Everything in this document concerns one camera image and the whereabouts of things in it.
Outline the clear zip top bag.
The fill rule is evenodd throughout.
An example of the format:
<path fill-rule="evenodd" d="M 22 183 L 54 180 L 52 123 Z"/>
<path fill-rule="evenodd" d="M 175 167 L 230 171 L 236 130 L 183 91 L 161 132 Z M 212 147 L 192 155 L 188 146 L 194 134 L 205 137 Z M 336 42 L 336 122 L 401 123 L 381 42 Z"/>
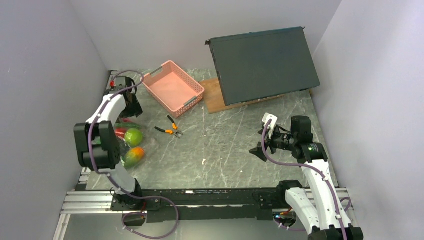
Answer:
<path fill-rule="evenodd" d="M 143 124 L 123 118 L 114 125 L 120 146 L 120 161 L 126 170 L 140 168 L 158 149 L 158 142 Z"/>

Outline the pink plastic basket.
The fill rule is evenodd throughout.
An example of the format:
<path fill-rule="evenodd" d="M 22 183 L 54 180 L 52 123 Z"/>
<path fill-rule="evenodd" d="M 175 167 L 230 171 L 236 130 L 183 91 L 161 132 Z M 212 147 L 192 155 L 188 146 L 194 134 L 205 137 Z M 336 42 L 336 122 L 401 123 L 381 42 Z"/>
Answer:
<path fill-rule="evenodd" d="M 171 60 L 145 74 L 142 84 L 174 118 L 204 98 L 205 88 Z"/>

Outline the fake green cucumber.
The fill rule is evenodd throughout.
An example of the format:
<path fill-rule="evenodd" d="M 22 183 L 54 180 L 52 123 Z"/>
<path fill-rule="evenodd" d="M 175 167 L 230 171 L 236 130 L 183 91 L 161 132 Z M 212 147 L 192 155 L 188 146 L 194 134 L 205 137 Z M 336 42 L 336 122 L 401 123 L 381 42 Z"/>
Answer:
<path fill-rule="evenodd" d="M 140 129 L 142 128 L 142 126 L 141 126 L 141 125 L 138 125 L 137 127 L 125 126 L 125 125 L 122 125 L 120 122 L 118 122 L 118 123 L 116 123 L 116 124 L 114 125 L 114 128 L 127 128 L 127 129 L 132 129 L 132 128 L 134 128 L 134 129 L 138 129 L 138 130 L 140 130 Z"/>

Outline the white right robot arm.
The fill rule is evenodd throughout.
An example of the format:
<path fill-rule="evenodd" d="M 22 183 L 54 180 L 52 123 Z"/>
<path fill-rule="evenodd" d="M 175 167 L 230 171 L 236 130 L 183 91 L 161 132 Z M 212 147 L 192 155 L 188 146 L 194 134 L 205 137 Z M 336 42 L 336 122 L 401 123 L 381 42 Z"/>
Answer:
<path fill-rule="evenodd" d="M 299 181 L 285 180 L 278 184 L 276 203 L 294 210 L 310 240 L 364 239 L 362 229 L 353 225 L 336 193 L 327 153 L 321 143 L 314 142 L 310 118 L 293 116 L 290 130 L 278 125 L 277 120 L 273 114 L 264 114 L 263 126 L 258 132 L 261 140 L 249 152 L 264 162 L 289 167 L 290 163 L 276 161 L 267 152 L 289 151 L 297 160 L 293 166 L 301 168 L 306 177 L 314 201 L 308 199 L 306 189 Z"/>

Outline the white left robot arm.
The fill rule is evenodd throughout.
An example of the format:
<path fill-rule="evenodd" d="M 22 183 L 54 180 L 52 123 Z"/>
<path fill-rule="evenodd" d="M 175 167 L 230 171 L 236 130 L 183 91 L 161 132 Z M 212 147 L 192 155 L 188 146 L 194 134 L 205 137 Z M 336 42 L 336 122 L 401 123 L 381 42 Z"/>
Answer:
<path fill-rule="evenodd" d="M 139 182 L 121 163 L 121 148 L 114 126 L 121 119 L 139 117 L 143 113 L 136 96 L 138 86 L 122 73 L 114 75 L 95 113 L 73 128 L 79 164 L 106 176 L 115 194 L 131 210 L 143 205 L 144 196 Z"/>

